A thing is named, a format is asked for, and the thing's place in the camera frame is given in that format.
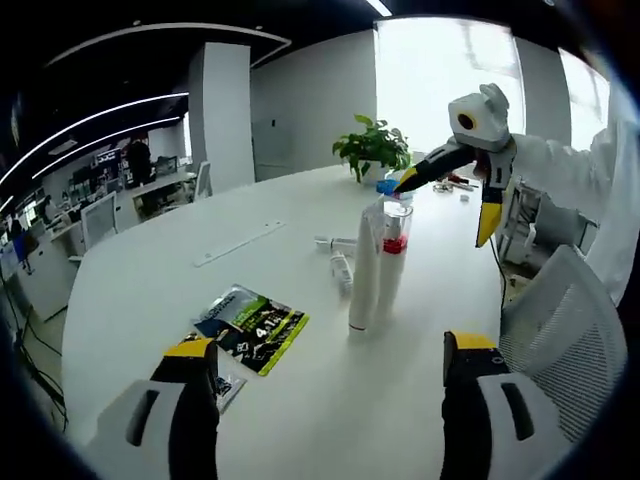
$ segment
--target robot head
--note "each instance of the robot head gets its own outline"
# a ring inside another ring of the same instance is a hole
[[[475,148],[498,152],[511,134],[507,125],[509,101],[495,83],[480,85],[471,93],[449,103],[449,122],[456,141]]]

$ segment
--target green leaves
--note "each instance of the green leaves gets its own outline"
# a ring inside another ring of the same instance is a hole
[[[374,123],[365,115],[354,115],[354,118],[366,127],[365,132],[341,135],[333,144],[331,153],[338,153],[343,161],[348,160],[358,183],[362,180],[362,175],[370,170],[372,161],[395,170],[402,170],[410,165],[409,146],[400,130],[385,128],[388,125],[386,120]]]

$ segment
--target potted plant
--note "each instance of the potted plant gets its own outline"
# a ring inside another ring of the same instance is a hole
[[[406,138],[397,128],[386,128],[386,120],[374,122],[365,115],[354,115],[356,122],[365,126],[364,133],[342,135],[333,144],[333,154],[340,155],[361,183],[374,184],[383,180],[388,169],[404,170],[411,163]]]

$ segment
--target black ceiling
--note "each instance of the black ceiling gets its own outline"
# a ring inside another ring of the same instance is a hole
[[[452,15],[508,25],[536,43],[577,53],[571,29],[541,0],[383,0],[394,15]],[[243,0],[172,2],[142,11],[96,5],[90,20],[73,10],[50,15],[14,15],[0,28],[3,65],[0,99],[0,175],[35,145],[88,115],[139,100],[186,90],[193,54],[206,41],[251,45],[255,61],[280,45],[274,40],[204,29],[160,30],[117,37],[44,67],[87,40],[134,25],[198,22],[255,29],[292,40],[270,60],[329,38],[371,28],[380,15],[365,0]],[[12,145],[10,113],[16,99],[22,112],[19,147]],[[52,158],[47,152],[74,138],[88,143],[110,133],[160,118],[182,115],[185,98],[137,106],[73,129],[27,159],[0,186],[0,197],[31,190],[31,176]]]

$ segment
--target robot camera eye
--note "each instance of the robot camera eye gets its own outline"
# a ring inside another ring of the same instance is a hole
[[[465,130],[473,130],[473,120],[469,115],[465,115],[464,113],[458,115],[458,123],[462,125],[462,128]]]

